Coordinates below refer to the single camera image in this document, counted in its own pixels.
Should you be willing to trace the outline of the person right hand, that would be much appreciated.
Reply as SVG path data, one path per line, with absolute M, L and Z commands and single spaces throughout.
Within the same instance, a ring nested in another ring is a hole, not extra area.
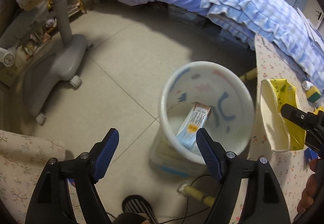
M 308 178 L 305 189 L 302 192 L 301 199 L 297 206 L 297 212 L 299 214 L 304 213 L 306 209 L 310 208 L 310 206 L 312 206 L 314 203 L 314 196 L 317 192 L 317 182 L 315 180 L 317 161 L 318 159 L 312 159 L 312 161 L 310 161 L 309 165 L 313 174 Z

